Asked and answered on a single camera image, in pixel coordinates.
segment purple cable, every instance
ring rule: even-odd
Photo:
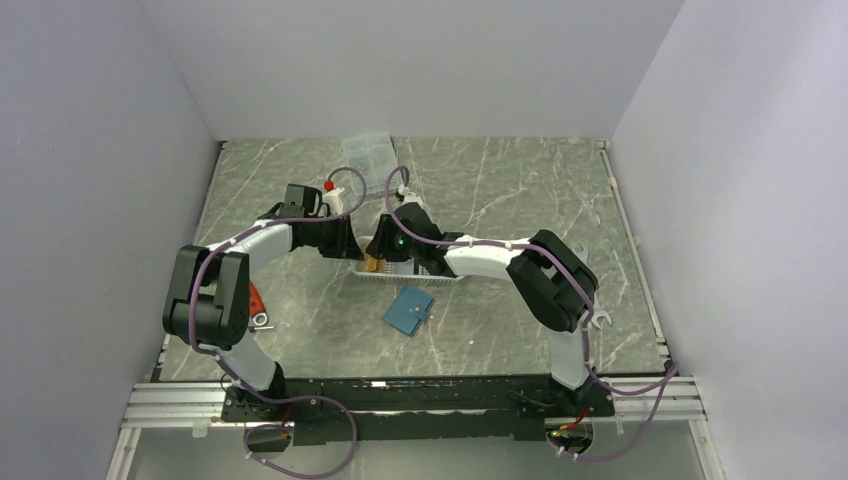
[[[642,438],[645,436],[645,434],[648,433],[648,427],[651,426],[651,421],[654,419],[654,415],[657,414],[657,409],[660,406],[660,399],[662,399],[662,394],[663,391],[665,391],[666,385],[668,385],[667,382],[660,385],[660,390],[657,392],[657,399],[656,401],[654,401],[654,407],[651,409],[651,413],[648,414],[648,418],[645,420],[645,423],[642,424],[642,428],[639,429],[639,432],[636,433],[636,435],[630,439],[630,442],[628,442],[624,448],[615,453],[610,453],[609,455],[598,455],[595,457],[586,457],[583,455],[577,455],[577,457],[574,457],[572,455],[572,458],[574,458],[575,460],[580,460],[582,462],[606,462],[608,460],[615,460],[616,458],[623,457],[624,455],[629,453],[630,450],[633,450],[633,447],[638,445],[639,442],[642,441]],[[548,438],[548,444],[550,444],[557,452],[559,452],[559,447],[554,445],[554,443],[551,442],[550,438]]]
[[[394,211],[394,209],[392,208],[392,205],[391,205],[391,198],[389,197],[389,190],[390,190],[392,178],[394,178],[394,176],[397,174],[397,172],[401,172],[401,177],[403,178],[403,184],[405,186],[409,184],[409,169],[406,168],[403,165],[396,167],[394,170],[391,171],[391,173],[389,173],[389,177],[386,179],[385,192],[383,193],[383,202],[386,205],[386,210],[389,212],[389,215],[391,215],[392,220],[394,220],[394,222],[398,226],[398,228],[400,228],[400,230],[403,233],[405,233],[406,235],[408,235],[412,239],[417,240],[417,241],[422,242],[422,243],[429,244],[429,245],[436,245],[436,246],[442,246],[442,247],[465,247],[465,246],[473,246],[473,245],[487,245],[487,246],[502,247],[502,248],[515,248],[515,249],[519,249],[519,250],[532,250],[532,251],[537,252],[540,255],[544,256],[545,258],[547,258],[548,261],[550,261],[554,265],[554,267],[556,267],[556,269],[562,274],[562,276],[565,278],[565,280],[568,281],[568,283],[571,285],[571,287],[577,292],[577,295],[580,296],[580,299],[583,300],[583,303],[586,305],[586,308],[588,310],[588,313],[586,314],[586,319],[583,320],[583,324],[581,325],[581,330],[583,331],[583,335],[582,335],[583,364],[586,366],[586,370],[589,372],[589,376],[592,377],[592,380],[594,380],[596,383],[598,383],[604,389],[606,389],[610,392],[613,392],[613,393],[617,393],[619,395],[624,395],[624,396],[641,395],[641,394],[649,392],[649,391],[651,391],[655,388],[660,388],[660,392],[659,392],[659,395],[657,396],[657,400],[656,400],[656,402],[654,402],[654,409],[652,410],[651,415],[648,416],[648,420],[647,420],[645,426],[639,432],[639,435],[637,435],[637,437],[635,438],[635,440],[637,440],[637,441],[641,440],[642,435],[644,435],[644,431],[647,430],[647,426],[651,423],[651,420],[654,418],[654,413],[656,413],[657,408],[659,408],[660,399],[662,398],[662,392],[665,390],[666,384],[668,383],[668,381],[672,377],[674,377],[674,375],[677,374],[677,368],[678,368],[677,362],[675,362],[671,366],[671,368],[668,370],[668,372],[666,372],[665,376],[662,379],[660,379],[658,382],[653,383],[651,385],[648,385],[647,387],[640,388],[638,390],[633,390],[633,391],[619,390],[619,389],[613,387],[612,385],[601,380],[598,377],[598,375],[595,373],[595,371],[592,369],[591,356],[589,354],[589,347],[590,347],[590,343],[589,343],[589,322],[591,322],[592,316],[595,313],[595,306],[592,303],[592,300],[586,294],[586,291],[583,290],[583,287],[581,287],[580,284],[577,283],[577,280],[574,278],[573,275],[571,275],[571,272],[569,272],[568,269],[565,268],[565,266],[559,261],[559,259],[557,259],[551,252],[547,251],[546,249],[539,247],[539,246],[536,246],[536,245],[527,244],[527,243],[511,244],[510,246],[508,246],[506,243],[499,242],[497,240],[474,240],[473,242],[471,242],[469,244],[469,242],[438,241],[438,240],[433,240],[433,239],[430,239],[430,238],[425,238],[425,237],[422,237],[420,235],[417,235],[416,233],[414,233],[413,231],[408,229],[406,227],[406,225],[403,224],[403,222],[400,221],[400,219],[398,218],[397,214],[395,213],[395,211]],[[613,455],[608,455],[607,457],[610,457],[609,459],[618,458],[619,456],[624,455],[625,453],[630,451],[630,449],[633,448],[633,446],[635,446],[636,443],[638,443],[638,442],[631,442],[631,444],[628,445],[622,451],[617,452]]]
[[[215,247],[215,249],[213,249],[211,252],[209,252],[209,255],[206,256],[206,258],[203,260],[203,262],[200,264],[200,267],[197,270],[197,275],[196,275],[197,280],[194,282],[194,285],[192,285],[191,298],[189,300],[188,338],[189,338],[189,343],[191,344],[191,348],[194,349],[195,352],[201,353],[201,354],[204,354],[204,355],[216,356],[214,351],[207,350],[205,348],[200,348],[200,346],[197,344],[197,334],[196,334],[196,331],[195,331],[196,322],[197,322],[197,320],[196,320],[197,300],[200,297],[201,279],[206,274],[206,269],[209,268],[209,264],[212,263],[212,259],[215,258],[215,256],[217,254],[219,254],[220,252],[223,252],[224,250],[226,250],[226,249],[228,249],[228,248],[230,248],[234,245],[237,245],[239,242],[241,242],[245,238],[247,238],[247,237],[253,235],[254,233],[256,233],[260,230],[263,230],[265,228],[273,227],[273,226],[276,226],[276,225],[293,224],[293,223],[330,222],[330,221],[336,220],[336,219],[341,218],[341,217],[346,217],[346,216],[350,215],[351,213],[353,213],[354,211],[356,211],[359,207],[362,206],[362,203],[365,202],[365,191],[367,190],[366,189],[366,183],[365,183],[365,177],[362,176],[361,172],[359,172],[358,170],[356,170],[354,168],[339,167],[339,168],[333,170],[332,172],[330,172],[330,174],[327,176],[327,180],[332,180],[333,176],[335,174],[341,172],[341,171],[349,171],[349,172],[353,173],[354,175],[356,175],[359,178],[359,181],[362,182],[362,192],[363,193],[359,197],[359,201],[356,202],[356,205],[354,205],[349,210],[346,210],[346,211],[339,213],[337,215],[331,215],[329,217],[284,218],[284,219],[280,219],[280,220],[269,221],[269,222],[265,223],[264,225],[253,225],[252,227],[250,227],[247,230],[239,233],[238,235],[234,236],[233,238],[231,238],[231,239],[229,239],[225,242],[222,242],[220,245]],[[224,370],[224,372],[226,372],[233,379],[233,382],[240,382],[238,375],[236,375],[236,373],[233,372],[232,369],[230,369],[226,364],[224,364],[223,361],[220,361],[218,359],[216,359],[216,361],[218,363],[218,366],[220,366],[221,369]],[[322,395],[304,395],[304,396],[301,396],[301,397],[291,397],[291,398],[284,398],[284,399],[268,398],[268,397],[260,394],[259,392],[257,392],[256,389],[254,389],[253,387],[251,387],[250,385],[248,385],[246,383],[241,383],[240,386],[241,386],[241,388],[247,390],[248,392],[253,394],[253,396],[262,400],[263,402],[276,404],[276,405],[299,402],[299,401],[304,401],[304,400],[320,400],[320,401],[324,401],[324,402],[333,404],[336,407],[338,407],[342,412],[344,412],[344,414],[347,416],[348,420],[350,420],[350,426],[351,426],[351,429],[353,430],[353,440],[351,440],[350,449],[348,449],[347,455],[345,456],[344,460],[342,460],[341,463],[339,463],[338,465],[336,465],[335,467],[333,467],[332,469],[330,469],[330,470],[328,470],[324,473],[305,474],[305,473],[294,472],[294,471],[285,469],[285,468],[283,468],[283,467],[281,467],[281,466],[279,466],[279,465],[277,465],[273,462],[269,462],[269,461],[265,460],[264,458],[261,458],[258,455],[256,455],[255,453],[250,451],[250,447],[248,446],[248,439],[250,438],[250,435],[253,434],[253,432],[255,432],[257,430],[271,430],[271,429],[276,429],[276,430],[281,430],[281,431],[286,431],[286,432],[290,431],[291,429],[286,427],[286,426],[274,425],[274,424],[264,424],[264,425],[259,425],[257,427],[249,429],[244,435],[244,448],[245,448],[245,451],[247,452],[249,458],[256,460],[257,462],[261,463],[262,465],[264,465],[266,467],[271,467],[271,468],[273,468],[274,470],[276,470],[280,473],[284,473],[286,475],[289,475],[289,476],[292,476],[292,477],[295,477],[295,478],[303,478],[303,479],[327,478],[327,477],[335,474],[336,472],[338,472],[342,468],[344,468],[348,463],[350,463],[351,459],[353,459],[353,453],[356,451],[356,437],[357,437],[356,421],[354,420],[353,415],[350,413],[350,410],[345,408],[345,406],[342,405],[341,403],[339,403],[338,401],[333,400],[332,398],[329,398],[329,397],[324,397]]]

